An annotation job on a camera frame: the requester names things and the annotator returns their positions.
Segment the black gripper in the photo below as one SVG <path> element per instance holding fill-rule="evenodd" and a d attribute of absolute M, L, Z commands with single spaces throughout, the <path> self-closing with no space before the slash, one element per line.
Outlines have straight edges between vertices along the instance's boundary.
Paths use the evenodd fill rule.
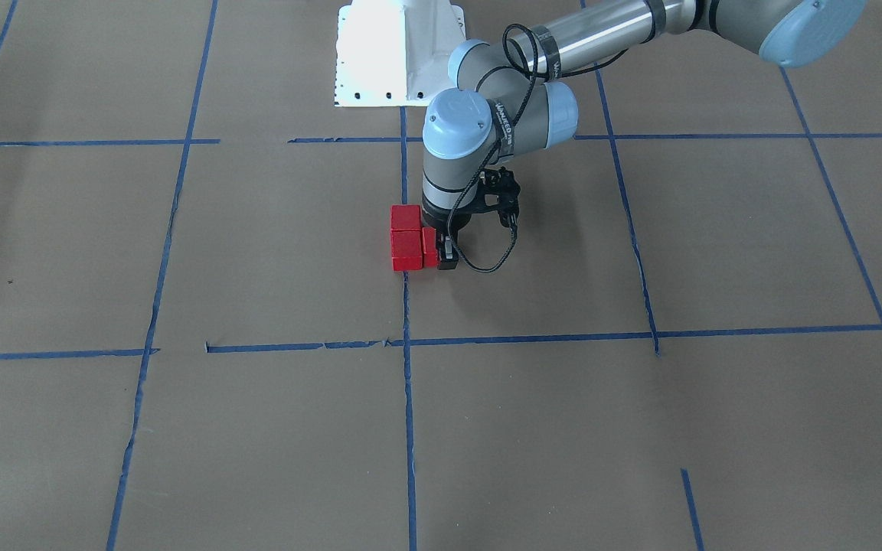
<path fill-rule="evenodd" d="M 421 223 L 425 227 L 433 227 L 437 230 L 436 251 L 439 271 L 452 271 L 459 264 L 458 250 L 456 250 L 456 236 L 449 233 L 458 233 L 463 227 L 468 226 L 471 213 L 456 210 L 454 215 L 448 209 L 438 209 L 432 205 L 421 206 Z"/>

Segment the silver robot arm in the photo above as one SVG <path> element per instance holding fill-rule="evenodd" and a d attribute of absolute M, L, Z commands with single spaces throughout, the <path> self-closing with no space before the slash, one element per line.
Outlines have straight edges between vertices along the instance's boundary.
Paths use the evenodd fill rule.
<path fill-rule="evenodd" d="M 596 72 L 636 45 L 701 29 L 778 67 L 822 58 L 862 15 L 862 1 L 603 1 L 543 25 L 509 24 L 497 44 L 465 41 L 448 60 L 451 87 L 430 102 L 421 139 L 426 266 L 468 256 L 459 231 L 495 212 L 518 236 L 519 186 L 505 161 L 577 133 L 566 79 Z"/>

